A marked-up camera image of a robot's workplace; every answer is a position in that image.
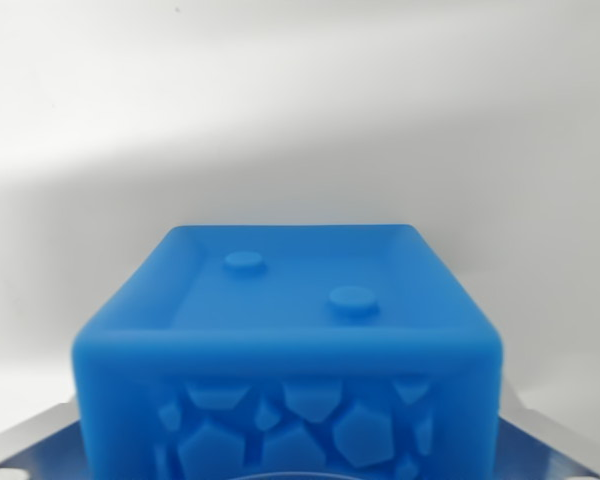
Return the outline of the black-padded silver gripper left finger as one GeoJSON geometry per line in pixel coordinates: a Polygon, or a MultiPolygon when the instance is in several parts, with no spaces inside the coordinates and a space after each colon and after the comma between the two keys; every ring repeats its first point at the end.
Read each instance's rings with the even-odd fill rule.
{"type": "Polygon", "coordinates": [[[74,398],[0,433],[0,479],[86,479],[74,398]]]}

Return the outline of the black-padded silver gripper right finger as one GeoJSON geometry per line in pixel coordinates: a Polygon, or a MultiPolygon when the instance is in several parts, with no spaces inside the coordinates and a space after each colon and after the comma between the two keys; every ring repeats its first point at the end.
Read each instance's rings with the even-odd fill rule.
{"type": "Polygon", "coordinates": [[[600,479],[600,445],[504,392],[496,479],[600,479]]]}

